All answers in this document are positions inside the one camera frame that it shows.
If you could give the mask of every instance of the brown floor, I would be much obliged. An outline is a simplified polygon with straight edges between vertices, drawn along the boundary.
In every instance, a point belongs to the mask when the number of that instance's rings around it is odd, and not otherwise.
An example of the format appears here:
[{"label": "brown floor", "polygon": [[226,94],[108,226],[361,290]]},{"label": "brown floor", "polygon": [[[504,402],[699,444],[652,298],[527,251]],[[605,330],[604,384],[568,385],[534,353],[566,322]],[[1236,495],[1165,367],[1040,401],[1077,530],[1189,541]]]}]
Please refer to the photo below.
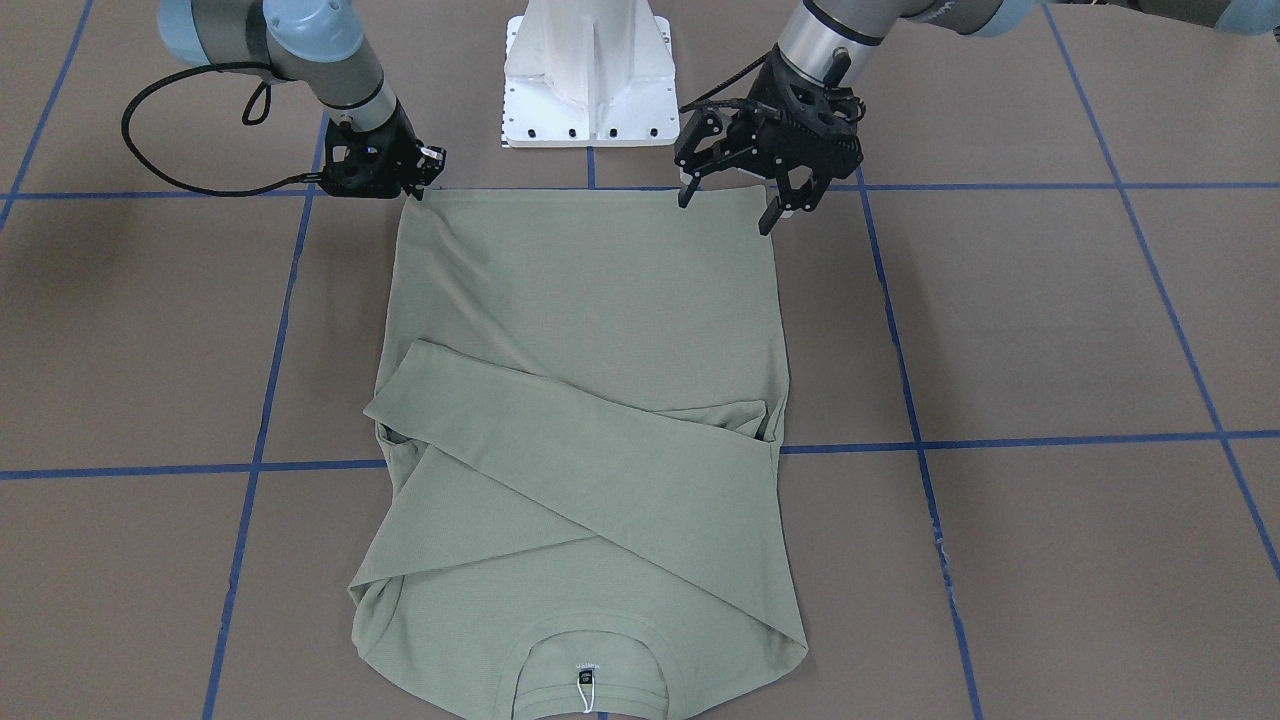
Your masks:
[{"label": "brown floor", "polygon": [[[686,99],[791,10],[653,6]],[[677,182],[669,149],[498,146],[524,3],[358,8],[444,184]],[[154,10],[0,9],[0,716],[443,720],[348,641],[399,202],[150,177],[118,122],[178,68]],[[247,131],[252,85],[157,96],[140,142],[206,184],[306,169],[319,108]],[[1270,37],[1115,8],[900,23],[865,176],[774,232],[813,651],[709,717],[1280,717],[1277,87]]]}]

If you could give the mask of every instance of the green shirt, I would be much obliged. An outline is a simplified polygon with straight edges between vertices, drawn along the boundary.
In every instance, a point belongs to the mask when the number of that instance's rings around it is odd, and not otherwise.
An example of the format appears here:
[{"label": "green shirt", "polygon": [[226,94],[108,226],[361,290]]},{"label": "green shirt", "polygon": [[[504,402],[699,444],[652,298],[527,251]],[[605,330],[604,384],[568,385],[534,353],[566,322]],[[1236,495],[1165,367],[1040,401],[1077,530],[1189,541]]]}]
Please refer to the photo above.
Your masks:
[{"label": "green shirt", "polygon": [[468,720],[673,720],[800,662],[762,209],[762,188],[408,201],[366,409],[394,496],[351,584],[372,667]]}]

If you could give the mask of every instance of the white mounting base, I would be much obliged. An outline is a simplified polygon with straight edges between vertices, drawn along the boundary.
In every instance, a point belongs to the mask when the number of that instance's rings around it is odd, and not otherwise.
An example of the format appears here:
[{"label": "white mounting base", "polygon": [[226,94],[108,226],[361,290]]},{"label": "white mounting base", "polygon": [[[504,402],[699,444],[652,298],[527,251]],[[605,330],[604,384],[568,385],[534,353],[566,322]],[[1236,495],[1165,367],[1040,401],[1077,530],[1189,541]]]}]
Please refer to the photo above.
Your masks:
[{"label": "white mounting base", "polygon": [[502,143],[671,145],[671,24],[646,0],[530,0],[507,23]]}]

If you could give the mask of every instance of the light blue joint cap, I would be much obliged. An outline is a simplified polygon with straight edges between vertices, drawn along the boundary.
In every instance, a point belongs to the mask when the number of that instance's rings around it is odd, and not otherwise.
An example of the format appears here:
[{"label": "light blue joint cap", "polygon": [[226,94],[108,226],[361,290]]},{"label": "light blue joint cap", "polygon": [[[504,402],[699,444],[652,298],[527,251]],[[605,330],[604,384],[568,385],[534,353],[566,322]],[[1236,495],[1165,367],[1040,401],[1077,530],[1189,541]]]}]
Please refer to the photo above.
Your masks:
[{"label": "light blue joint cap", "polygon": [[191,13],[191,0],[160,0],[156,10],[160,38],[169,54],[188,65],[207,65],[209,56],[196,32],[196,17]]},{"label": "light blue joint cap", "polygon": [[1027,17],[1027,13],[1032,12],[1032,8],[1043,3],[1044,0],[1005,0],[1000,4],[1000,9],[996,10],[996,14],[987,20],[987,24],[969,35],[975,37],[996,37],[997,35],[1005,35],[1018,27],[1018,23],[1023,22],[1023,18]]},{"label": "light blue joint cap", "polygon": [[312,63],[346,60],[365,41],[351,0],[265,0],[262,17],[280,47]]},{"label": "light blue joint cap", "polygon": [[1234,0],[1213,29],[1236,35],[1262,35],[1280,27],[1280,0]]}]

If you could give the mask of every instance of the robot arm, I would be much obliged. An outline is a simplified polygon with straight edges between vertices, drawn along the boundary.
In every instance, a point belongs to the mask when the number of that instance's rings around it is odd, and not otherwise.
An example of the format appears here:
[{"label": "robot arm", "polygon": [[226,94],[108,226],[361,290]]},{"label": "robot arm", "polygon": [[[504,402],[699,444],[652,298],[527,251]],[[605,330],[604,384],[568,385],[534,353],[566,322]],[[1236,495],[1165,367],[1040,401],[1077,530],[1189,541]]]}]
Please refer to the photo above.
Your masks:
[{"label": "robot arm", "polygon": [[241,69],[268,83],[300,79],[329,114],[329,195],[421,199],[444,169],[392,91],[349,0],[161,0],[160,35],[191,65],[261,63]]},{"label": "robot arm", "polygon": [[[685,183],[681,208],[701,178],[737,168],[778,186],[778,195],[760,218],[762,234],[796,210],[812,211],[832,179],[847,178],[863,161],[858,120],[865,106],[850,87],[893,23],[908,19],[960,35],[993,36],[1046,1],[1051,0],[801,0],[777,45],[758,61],[763,67],[745,99],[703,96],[681,108],[694,111],[676,140],[676,164]],[[1258,35],[1280,26],[1280,0],[1111,4],[1224,32]],[[723,138],[701,147],[722,132]],[[796,168],[809,170],[799,187],[790,181]]]}]

